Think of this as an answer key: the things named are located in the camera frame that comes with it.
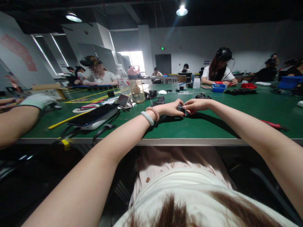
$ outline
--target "red pliers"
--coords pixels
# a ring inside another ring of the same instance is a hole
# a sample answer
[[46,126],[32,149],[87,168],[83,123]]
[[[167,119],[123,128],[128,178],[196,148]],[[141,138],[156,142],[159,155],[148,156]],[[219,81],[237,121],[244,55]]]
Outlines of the red pliers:
[[263,121],[264,123],[268,124],[269,126],[277,129],[277,130],[281,130],[281,131],[287,131],[287,130],[290,130],[290,128],[288,127],[284,127],[284,126],[281,126],[279,124],[274,124],[274,123],[271,123],[269,121]]

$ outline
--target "blue plastic bin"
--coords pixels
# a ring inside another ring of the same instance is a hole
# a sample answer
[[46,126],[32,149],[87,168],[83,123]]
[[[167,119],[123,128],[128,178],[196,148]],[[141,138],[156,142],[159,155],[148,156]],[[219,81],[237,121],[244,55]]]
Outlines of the blue plastic bin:
[[225,84],[212,84],[212,92],[223,93],[225,89],[226,89]]
[[302,80],[303,76],[297,76],[297,77],[281,77],[282,80],[280,84],[278,85],[278,88],[282,89],[294,89],[295,86]]

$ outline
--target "ceiling lamp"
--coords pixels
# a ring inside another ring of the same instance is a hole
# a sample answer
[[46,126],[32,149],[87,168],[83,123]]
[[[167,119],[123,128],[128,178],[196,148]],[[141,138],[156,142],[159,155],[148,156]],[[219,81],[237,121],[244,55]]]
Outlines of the ceiling lamp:
[[185,9],[184,5],[180,6],[180,9],[177,10],[178,16],[185,16],[187,13],[188,13],[188,10]]
[[67,11],[67,14],[65,16],[67,19],[75,21],[75,22],[82,22],[80,18],[77,17],[77,15],[73,11]]

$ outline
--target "black ceiling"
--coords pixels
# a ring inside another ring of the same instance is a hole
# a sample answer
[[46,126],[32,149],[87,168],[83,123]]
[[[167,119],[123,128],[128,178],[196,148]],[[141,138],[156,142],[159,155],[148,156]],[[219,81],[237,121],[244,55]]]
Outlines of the black ceiling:
[[102,21],[108,29],[134,28],[137,24],[156,27],[155,14],[158,27],[303,20],[302,0],[185,1],[188,14],[183,17],[176,15],[183,0],[6,0],[0,2],[0,9],[14,17],[26,34],[62,33],[61,24],[73,23],[65,18],[67,10],[84,22]]

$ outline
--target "gray glove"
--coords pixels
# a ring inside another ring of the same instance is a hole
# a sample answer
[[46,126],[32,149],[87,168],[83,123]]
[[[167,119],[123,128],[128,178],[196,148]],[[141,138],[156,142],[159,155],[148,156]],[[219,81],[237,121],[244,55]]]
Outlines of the gray glove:
[[35,94],[24,99],[19,106],[34,106],[39,108],[40,110],[43,110],[45,107],[51,104],[56,105],[58,104],[58,102],[48,95]]

